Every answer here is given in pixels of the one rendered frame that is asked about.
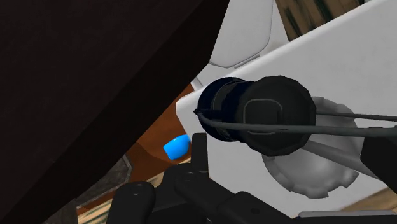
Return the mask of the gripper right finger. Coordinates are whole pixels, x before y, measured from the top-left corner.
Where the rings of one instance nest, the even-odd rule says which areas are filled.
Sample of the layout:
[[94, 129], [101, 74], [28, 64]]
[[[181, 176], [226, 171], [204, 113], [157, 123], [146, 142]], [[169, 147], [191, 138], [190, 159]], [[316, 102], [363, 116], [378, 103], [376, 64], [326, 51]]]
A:
[[360, 128], [365, 140], [362, 163], [397, 193], [397, 125], [393, 128]]

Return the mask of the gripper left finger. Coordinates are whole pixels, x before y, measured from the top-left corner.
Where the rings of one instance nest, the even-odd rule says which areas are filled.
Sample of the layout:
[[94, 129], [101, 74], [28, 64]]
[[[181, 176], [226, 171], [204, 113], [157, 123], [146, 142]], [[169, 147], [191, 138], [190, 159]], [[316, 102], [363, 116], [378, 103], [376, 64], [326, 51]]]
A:
[[208, 175], [207, 135], [192, 137], [189, 163], [173, 165], [161, 184], [117, 189], [106, 224], [294, 224], [289, 216], [247, 192], [232, 193]]

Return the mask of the small blue cylinder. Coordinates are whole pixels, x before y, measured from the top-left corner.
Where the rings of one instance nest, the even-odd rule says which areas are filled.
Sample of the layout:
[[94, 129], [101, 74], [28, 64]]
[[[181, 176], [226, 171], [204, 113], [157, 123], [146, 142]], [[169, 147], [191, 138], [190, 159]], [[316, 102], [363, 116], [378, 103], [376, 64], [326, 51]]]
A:
[[183, 134], [166, 143], [163, 149], [170, 160], [177, 160], [188, 153], [189, 147], [190, 138]]

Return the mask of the white ribbed round object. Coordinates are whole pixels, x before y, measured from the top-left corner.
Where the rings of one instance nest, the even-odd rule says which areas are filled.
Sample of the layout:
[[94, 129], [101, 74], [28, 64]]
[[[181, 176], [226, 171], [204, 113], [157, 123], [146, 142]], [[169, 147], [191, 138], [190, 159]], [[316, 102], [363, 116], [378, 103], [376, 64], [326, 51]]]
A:
[[[313, 97], [317, 110], [324, 112], [353, 113], [343, 104], [323, 97]], [[316, 125], [336, 127], [357, 127], [353, 118], [318, 115]], [[312, 134], [310, 139], [317, 143], [360, 155], [363, 137], [344, 137]], [[317, 156], [304, 149], [280, 157], [262, 155], [265, 167], [271, 176], [285, 189], [305, 195], [310, 199], [328, 197], [328, 192], [343, 186], [348, 188], [359, 176], [359, 173]]]

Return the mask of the white toilet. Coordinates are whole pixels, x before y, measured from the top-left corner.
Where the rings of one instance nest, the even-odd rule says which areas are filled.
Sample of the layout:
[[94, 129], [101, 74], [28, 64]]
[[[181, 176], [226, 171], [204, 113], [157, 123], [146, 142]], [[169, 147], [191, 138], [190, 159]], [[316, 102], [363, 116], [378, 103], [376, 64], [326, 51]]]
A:
[[[313, 97], [343, 104], [356, 114], [397, 116], [397, 0], [371, 0], [236, 69], [225, 77], [258, 81], [285, 76]], [[281, 186], [262, 155], [239, 141], [210, 136], [194, 113], [204, 88], [181, 98], [177, 116], [189, 135], [207, 135], [209, 177], [231, 192], [248, 192], [287, 216], [303, 211], [338, 211], [383, 190], [379, 179], [359, 173], [348, 187], [310, 199]], [[397, 122], [357, 118], [359, 128], [392, 128]], [[300, 149], [333, 162], [336, 147], [309, 140]]]

